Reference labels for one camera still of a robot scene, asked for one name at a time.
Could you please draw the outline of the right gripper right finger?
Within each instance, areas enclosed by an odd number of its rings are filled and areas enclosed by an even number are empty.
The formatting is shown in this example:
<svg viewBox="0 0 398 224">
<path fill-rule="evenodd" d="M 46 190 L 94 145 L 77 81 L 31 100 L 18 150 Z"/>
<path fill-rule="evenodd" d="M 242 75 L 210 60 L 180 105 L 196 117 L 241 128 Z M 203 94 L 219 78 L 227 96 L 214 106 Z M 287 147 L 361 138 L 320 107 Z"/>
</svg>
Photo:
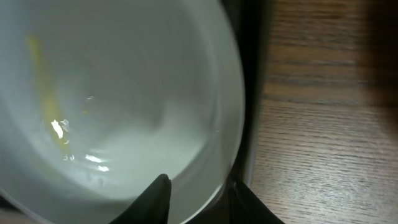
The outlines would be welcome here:
<svg viewBox="0 0 398 224">
<path fill-rule="evenodd" d="M 284 224 L 242 181 L 229 188 L 228 208 L 230 224 Z"/>
</svg>

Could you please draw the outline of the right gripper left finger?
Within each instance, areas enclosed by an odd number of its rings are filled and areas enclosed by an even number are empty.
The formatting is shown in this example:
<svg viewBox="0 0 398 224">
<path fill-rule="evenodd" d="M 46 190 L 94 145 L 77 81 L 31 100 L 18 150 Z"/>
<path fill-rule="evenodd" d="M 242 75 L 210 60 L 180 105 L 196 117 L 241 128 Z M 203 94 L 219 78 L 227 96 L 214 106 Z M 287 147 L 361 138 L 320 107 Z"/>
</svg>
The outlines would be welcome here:
<svg viewBox="0 0 398 224">
<path fill-rule="evenodd" d="M 110 224 L 167 224 L 172 183 L 160 174 L 133 203 Z"/>
</svg>

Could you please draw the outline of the pale plate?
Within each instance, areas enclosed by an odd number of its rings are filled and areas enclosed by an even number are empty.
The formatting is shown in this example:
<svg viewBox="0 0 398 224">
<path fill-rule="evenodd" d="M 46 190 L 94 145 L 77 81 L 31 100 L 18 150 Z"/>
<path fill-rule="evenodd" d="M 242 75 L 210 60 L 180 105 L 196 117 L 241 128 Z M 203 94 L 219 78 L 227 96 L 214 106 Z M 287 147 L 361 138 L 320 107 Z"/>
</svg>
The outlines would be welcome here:
<svg viewBox="0 0 398 224">
<path fill-rule="evenodd" d="M 161 174 L 170 223 L 220 193 L 244 123 L 220 1 L 1 2 L 1 196 L 109 223 Z"/>
</svg>

